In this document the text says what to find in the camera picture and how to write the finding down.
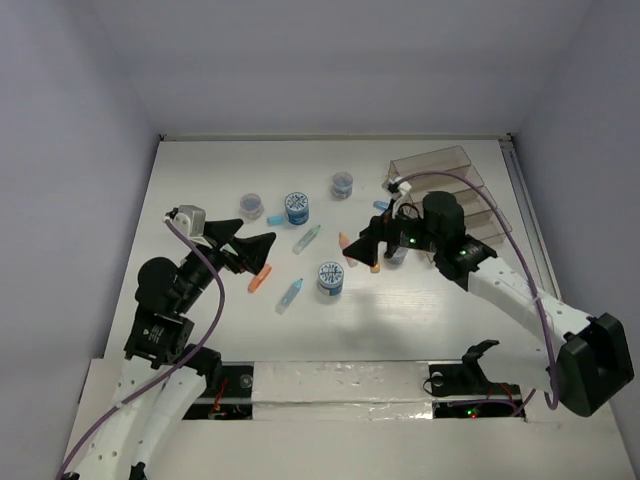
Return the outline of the clear jar blue pins back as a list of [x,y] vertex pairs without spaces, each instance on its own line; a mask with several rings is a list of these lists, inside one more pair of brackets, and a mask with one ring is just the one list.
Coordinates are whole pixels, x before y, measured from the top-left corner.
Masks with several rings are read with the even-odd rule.
[[346,199],[352,195],[353,177],[348,172],[337,172],[332,177],[331,192],[334,197]]

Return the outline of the orange capped highlighter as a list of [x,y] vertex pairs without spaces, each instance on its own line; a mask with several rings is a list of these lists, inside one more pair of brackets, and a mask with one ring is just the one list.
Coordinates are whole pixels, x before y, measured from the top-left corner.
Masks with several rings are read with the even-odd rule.
[[255,293],[260,288],[260,286],[264,283],[264,281],[268,278],[271,272],[272,272],[272,266],[269,264],[266,264],[259,271],[259,273],[256,274],[250,281],[247,288],[248,292]]

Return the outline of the light blue marker cap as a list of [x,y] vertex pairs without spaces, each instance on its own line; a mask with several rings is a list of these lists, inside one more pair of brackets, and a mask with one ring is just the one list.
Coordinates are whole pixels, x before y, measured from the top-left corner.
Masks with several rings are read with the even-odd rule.
[[267,218],[267,224],[269,226],[282,225],[285,219],[282,215],[274,215]]

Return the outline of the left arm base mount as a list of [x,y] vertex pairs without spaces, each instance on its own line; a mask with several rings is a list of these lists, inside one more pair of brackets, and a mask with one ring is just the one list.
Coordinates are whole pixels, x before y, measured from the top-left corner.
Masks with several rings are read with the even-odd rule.
[[253,363],[224,363],[218,383],[208,387],[184,414],[184,420],[251,420]]

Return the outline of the clear tiered organizer tray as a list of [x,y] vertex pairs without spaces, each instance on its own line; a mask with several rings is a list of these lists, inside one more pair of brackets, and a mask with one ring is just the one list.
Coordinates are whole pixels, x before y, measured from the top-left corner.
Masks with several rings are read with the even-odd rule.
[[[422,171],[445,171],[469,181],[485,195],[494,206],[497,202],[486,188],[484,180],[472,165],[461,146],[453,146],[414,156],[391,160],[388,177],[404,177]],[[422,199],[432,191],[445,191],[456,198],[464,211],[467,233],[490,246],[497,246],[506,239],[499,218],[502,218],[509,232],[511,225],[500,209],[495,213],[481,195],[466,183],[451,177],[434,175],[410,180],[411,191],[406,197],[420,215],[423,215]]]

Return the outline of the blue ink jar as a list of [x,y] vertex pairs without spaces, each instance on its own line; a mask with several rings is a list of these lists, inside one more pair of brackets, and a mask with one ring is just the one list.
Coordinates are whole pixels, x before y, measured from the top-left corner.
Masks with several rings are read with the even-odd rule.
[[303,225],[309,219],[309,199],[302,192],[289,193],[284,199],[286,220],[292,225]]
[[337,296],[343,289],[344,276],[344,269],[339,263],[325,262],[318,269],[317,287],[326,296]]

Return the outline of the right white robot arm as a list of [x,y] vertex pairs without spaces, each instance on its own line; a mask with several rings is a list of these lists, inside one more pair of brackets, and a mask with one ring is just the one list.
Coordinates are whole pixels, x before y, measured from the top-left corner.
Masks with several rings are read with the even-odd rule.
[[496,340],[471,346],[460,360],[457,380],[475,394],[493,383],[527,386],[549,395],[580,417],[593,415],[634,378],[622,323],[570,307],[512,269],[495,250],[466,231],[464,211],[454,195],[435,191],[416,217],[391,203],[371,218],[348,258],[375,266],[378,247],[429,252],[438,272],[462,290],[485,300],[523,327],[543,351],[507,357]]

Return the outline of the green highlighter pen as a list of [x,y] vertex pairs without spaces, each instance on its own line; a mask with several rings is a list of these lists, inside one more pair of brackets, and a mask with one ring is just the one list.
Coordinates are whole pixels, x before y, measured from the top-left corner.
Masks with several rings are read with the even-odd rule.
[[295,255],[301,254],[309,244],[318,236],[319,231],[321,229],[320,225],[316,225],[307,231],[293,246],[292,252]]

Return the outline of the clear jar purple pins right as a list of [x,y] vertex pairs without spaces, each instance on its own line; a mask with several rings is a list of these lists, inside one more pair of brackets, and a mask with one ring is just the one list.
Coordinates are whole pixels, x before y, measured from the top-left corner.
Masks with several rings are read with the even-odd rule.
[[407,249],[398,248],[391,256],[385,257],[385,261],[390,265],[401,265],[404,262],[407,253]]

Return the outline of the blue ink jar back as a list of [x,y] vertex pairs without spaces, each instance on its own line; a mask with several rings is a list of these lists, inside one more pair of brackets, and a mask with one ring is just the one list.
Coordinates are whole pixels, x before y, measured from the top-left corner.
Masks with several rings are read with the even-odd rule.
[[289,193],[284,199],[286,220],[292,225],[303,225],[309,219],[309,199],[302,192]]

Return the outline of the blue ink jar front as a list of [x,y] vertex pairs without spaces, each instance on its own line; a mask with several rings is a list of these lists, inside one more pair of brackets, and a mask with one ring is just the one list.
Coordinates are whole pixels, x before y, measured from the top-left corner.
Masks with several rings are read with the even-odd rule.
[[343,289],[344,276],[344,269],[339,263],[325,262],[318,269],[317,287],[326,296],[337,296]]

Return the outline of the blue highlighter pen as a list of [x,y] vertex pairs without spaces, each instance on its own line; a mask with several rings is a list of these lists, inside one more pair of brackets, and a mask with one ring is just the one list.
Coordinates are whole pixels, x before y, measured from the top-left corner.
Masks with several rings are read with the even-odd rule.
[[292,302],[295,300],[296,296],[300,292],[302,284],[303,284],[303,279],[299,278],[295,280],[288,287],[284,295],[281,297],[281,299],[278,301],[278,303],[275,306],[274,311],[276,313],[283,314],[289,308],[289,306],[292,304]]

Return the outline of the clear jar purple pins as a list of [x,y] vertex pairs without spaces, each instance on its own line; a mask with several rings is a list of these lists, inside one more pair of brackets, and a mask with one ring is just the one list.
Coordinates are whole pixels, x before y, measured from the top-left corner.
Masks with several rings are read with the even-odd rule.
[[407,249],[398,248],[391,256],[385,257],[385,261],[390,265],[401,265],[404,262],[407,253]]
[[250,220],[260,218],[264,212],[264,205],[261,197],[255,193],[243,195],[239,201],[241,213]]

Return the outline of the orange highlighter pen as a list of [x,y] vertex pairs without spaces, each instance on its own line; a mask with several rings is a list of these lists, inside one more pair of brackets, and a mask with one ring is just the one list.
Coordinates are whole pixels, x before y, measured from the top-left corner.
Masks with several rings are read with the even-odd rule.
[[[341,250],[346,249],[351,244],[350,239],[342,232],[339,233],[339,246]],[[350,268],[354,268],[358,265],[357,261],[351,257],[345,256],[345,260]]]

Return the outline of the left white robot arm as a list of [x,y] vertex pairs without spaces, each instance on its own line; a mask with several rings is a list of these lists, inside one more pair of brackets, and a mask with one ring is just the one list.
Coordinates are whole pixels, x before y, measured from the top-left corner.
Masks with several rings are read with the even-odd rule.
[[156,257],[140,267],[111,406],[67,454],[60,479],[150,478],[194,401],[221,383],[221,355],[203,341],[190,343],[187,312],[210,284],[222,283],[222,270],[258,274],[276,240],[273,232],[240,238],[241,219],[208,221],[192,205],[166,213],[163,222],[190,252],[181,264]]

